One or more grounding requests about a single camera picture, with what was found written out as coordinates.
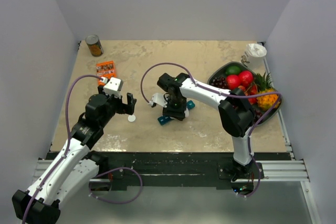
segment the green fruit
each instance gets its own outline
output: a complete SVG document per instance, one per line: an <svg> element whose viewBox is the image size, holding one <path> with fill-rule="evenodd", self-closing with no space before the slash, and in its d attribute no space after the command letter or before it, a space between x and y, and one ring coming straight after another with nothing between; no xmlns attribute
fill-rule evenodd
<svg viewBox="0 0 336 224"><path fill-rule="evenodd" d="M241 70L240 70L239 66L230 66L227 69L225 69L225 74L227 76L230 76L232 74L238 75L238 74L240 74L240 72L241 72Z"/></svg>

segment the dark bowl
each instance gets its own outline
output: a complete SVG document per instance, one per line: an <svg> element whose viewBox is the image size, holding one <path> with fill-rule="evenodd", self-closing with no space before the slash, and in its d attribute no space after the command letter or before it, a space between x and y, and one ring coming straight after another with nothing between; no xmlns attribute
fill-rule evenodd
<svg viewBox="0 0 336 224"><path fill-rule="evenodd" d="M235 62L235 61L232 61L232 62L229 62L228 64L225 64L224 66L222 66L221 68L219 68L209 79L208 79L208 84L210 85L211 84L211 81L215 78L215 77L224 77L226 78L227 75L225 74L225 70L228 68L228 67L231 67L231 66L238 66L242 71L244 70L248 70L250 71L254 77L256 77L256 73L254 73L252 70L250 70L249 68L247 68L246 66L244 66L243 64L241 64L240 62ZM280 102L280 106L277 107L276 109L273 109L269 112L269 114L266 115L266 117L258 124L258 126L266 123L269 119L271 119L280 109L282 105L282 98L281 98L281 102ZM263 114L265 113L265 111L262 111L257 104L253 104L252 107L256 110L260 110Z"/></svg>

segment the marble-patterned surface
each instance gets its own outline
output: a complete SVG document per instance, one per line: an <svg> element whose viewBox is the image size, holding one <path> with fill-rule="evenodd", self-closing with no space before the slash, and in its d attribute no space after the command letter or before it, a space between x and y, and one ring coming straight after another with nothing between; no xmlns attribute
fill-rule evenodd
<svg viewBox="0 0 336 224"><path fill-rule="evenodd" d="M136 121L130 123L127 115L116 114L104 129L104 136L93 148L96 151L128 152L232 152L231 136L222 128L216 110L194 101L196 108L183 122L172 121L160 126L157 118L162 115L158 106L150 108L140 93L140 79L146 69L159 62L175 62L187 67L202 82L219 67L239 61L247 43L254 41L173 41L173 40L103 40L104 54L93 57L82 41L71 82L82 74L95 74L96 63L114 60L118 78L124 81L122 94L133 93L137 98ZM264 72L261 67L257 72ZM182 69L159 66L150 71L144 80L144 92L148 98L163 92L157 79L167 72L175 76ZM97 80L86 78L78 82L70 99L70 126L85 110L91 95L97 93ZM67 134L64 106L56 129L51 151L59 151ZM258 127L253 136L255 152L285 152L285 144L278 118Z"/></svg>

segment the pineapple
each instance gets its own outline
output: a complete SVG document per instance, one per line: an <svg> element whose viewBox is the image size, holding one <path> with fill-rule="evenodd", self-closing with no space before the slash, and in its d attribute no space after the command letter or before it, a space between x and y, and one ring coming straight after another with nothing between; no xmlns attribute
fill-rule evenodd
<svg viewBox="0 0 336 224"><path fill-rule="evenodd" d="M272 81L270 80L269 74L266 75L266 73L264 73L264 75L261 76L261 74L258 73L256 77L256 85L258 86L258 90L259 90L258 94L275 91L272 88L271 83ZM277 94L269 94L263 97L257 97L258 106L262 110L266 111L276 102L277 99L278 99Z"/></svg>

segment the white wall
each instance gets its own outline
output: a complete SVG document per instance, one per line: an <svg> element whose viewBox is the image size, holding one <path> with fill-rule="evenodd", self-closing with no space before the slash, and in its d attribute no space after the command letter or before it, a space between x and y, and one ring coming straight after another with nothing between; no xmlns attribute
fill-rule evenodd
<svg viewBox="0 0 336 224"><path fill-rule="evenodd" d="M49 150L76 41L55 0L0 0L0 223Z"/></svg>
<svg viewBox="0 0 336 224"><path fill-rule="evenodd" d="M296 158L304 158L323 223L335 223L336 0L290 0L266 41Z"/></svg>
<svg viewBox="0 0 336 224"><path fill-rule="evenodd" d="M289 0L57 0L78 39L265 41Z"/></svg>

